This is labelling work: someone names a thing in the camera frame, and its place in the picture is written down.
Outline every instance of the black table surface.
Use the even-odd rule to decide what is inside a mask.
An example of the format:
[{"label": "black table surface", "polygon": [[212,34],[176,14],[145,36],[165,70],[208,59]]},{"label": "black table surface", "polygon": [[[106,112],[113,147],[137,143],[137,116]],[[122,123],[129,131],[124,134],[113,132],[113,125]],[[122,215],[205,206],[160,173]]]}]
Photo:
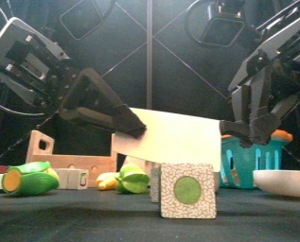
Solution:
[{"label": "black table surface", "polygon": [[54,190],[13,198],[0,193],[6,241],[300,241],[300,199],[221,188],[216,219],[163,218],[151,195]]}]

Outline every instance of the cable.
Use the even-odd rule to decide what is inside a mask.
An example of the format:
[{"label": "cable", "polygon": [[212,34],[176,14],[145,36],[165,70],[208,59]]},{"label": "cable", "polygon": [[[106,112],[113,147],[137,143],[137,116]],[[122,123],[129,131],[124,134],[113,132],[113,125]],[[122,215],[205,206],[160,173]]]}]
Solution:
[{"label": "cable", "polygon": [[189,29],[189,19],[191,19],[191,15],[193,15],[193,12],[196,10],[196,8],[203,4],[203,3],[208,3],[209,1],[203,1],[203,0],[196,0],[195,3],[188,7],[187,9],[187,13],[185,13],[185,32],[187,35],[191,37],[191,39],[199,43],[203,44],[203,41],[195,36],[195,34],[192,33],[191,29]]},{"label": "cable", "polygon": [[10,8],[11,15],[14,17],[11,0],[7,0],[7,4],[9,4],[9,8]]},{"label": "cable", "polygon": [[27,116],[27,117],[45,117],[45,116],[49,116],[46,113],[23,113],[23,112],[18,112],[18,111],[10,110],[3,105],[0,105],[0,111],[6,112],[9,114],[14,114],[14,115],[19,115],[19,116]]},{"label": "cable", "polygon": [[296,155],[286,148],[283,147],[283,150],[287,152],[287,154],[294,158],[294,160],[300,164],[300,159],[298,158]]},{"label": "cable", "polygon": [[110,6],[108,7],[105,13],[104,13],[104,20],[106,19],[108,15],[110,14],[110,12],[113,11],[114,5],[116,5],[117,0],[112,0],[110,2]]},{"label": "cable", "polygon": [[6,15],[5,11],[2,10],[2,8],[0,8],[0,13],[2,13],[3,17],[5,17],[6,22],[7,22],[9,21],[9,17]]}]

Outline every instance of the black backdrop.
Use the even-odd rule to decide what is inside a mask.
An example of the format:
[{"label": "black backdrop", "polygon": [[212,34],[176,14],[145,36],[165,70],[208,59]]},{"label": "black backdrop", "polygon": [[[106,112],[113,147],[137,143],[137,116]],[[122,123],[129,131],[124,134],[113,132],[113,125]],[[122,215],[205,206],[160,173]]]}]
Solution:
[{"label": "black backdrop", "polygon": [[[93,67],[130,107],[149,106],[149,64],[152,56],[151,107],[215,119],[232,120],[227,87],[246,57],[246,50],[235,43],[229,48],[205,48],[192,42],[184,29],[185,9],[195,0],[153,0],[152,22],[148,23],[147,0],[118,0],[98,29],[82,40],[74,40],[60,23],[61,14],[78,0],[15,0],[14,16],[22,18],[68,52],[82,67]],[[105,11],[109,0],[97,1]],[[290,1],[279,1],[283,7]],[[247,21],[258,26],[275,13],[275,1],[248,0]],[[6,1],[0,7],[11,16]],[[148,27],[152,26],[152,49],[148,48]],[[29,112],[18,97],[0,84],[0,102]],[[27,119],[0,113],[0,154],[18,139],[36,129],[44,119]],[[288,149],[300,158],[300,107],[283,127],[295,141]],[[110,133],[84,130],[57,116],[41,130],[53,136],[56,153],[106,155],[110,152]],[[0,164],[22,164],[29,140],[0,157]],[[284,168],[300,169],[300,164],[284,153]]]}]

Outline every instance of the teal basket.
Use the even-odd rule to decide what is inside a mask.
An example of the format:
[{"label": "teal basket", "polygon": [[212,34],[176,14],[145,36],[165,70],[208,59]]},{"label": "teal basket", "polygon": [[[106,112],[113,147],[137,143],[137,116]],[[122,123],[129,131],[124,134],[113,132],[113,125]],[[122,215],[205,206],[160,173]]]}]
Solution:
[{"label": "teal basket", "polygon": [[243,148],[236,137],[221,141],[220,187],[254,189],[254,170],[280,169],[283,147],[288,141],[274,138],[267,146]]}]

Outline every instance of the toy fruit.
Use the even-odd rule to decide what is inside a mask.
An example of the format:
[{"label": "toy fruit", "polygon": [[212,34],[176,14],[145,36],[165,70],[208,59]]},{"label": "toy fruit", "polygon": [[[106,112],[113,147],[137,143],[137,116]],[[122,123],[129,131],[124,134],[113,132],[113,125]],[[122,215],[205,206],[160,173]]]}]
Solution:
[{"label": "toy fruit", "polygon": [[118,192],[145,193],[148,191],[151,177],[139,165],[125,164],[116,179]]},{"label": "toy fruit", "polygon": [[41,195],[58,188],[58,173],[52,168],[50,162],[11,166],[3,176],[2,186],[5,192],[11,195]]},{"label": "toy fruit", "polygon": [[100,190],[114,190],[118,181],[116,180],[117,172],[105,172],[100,175],[100,177],[96,180],[96,185],[100,188]]}]

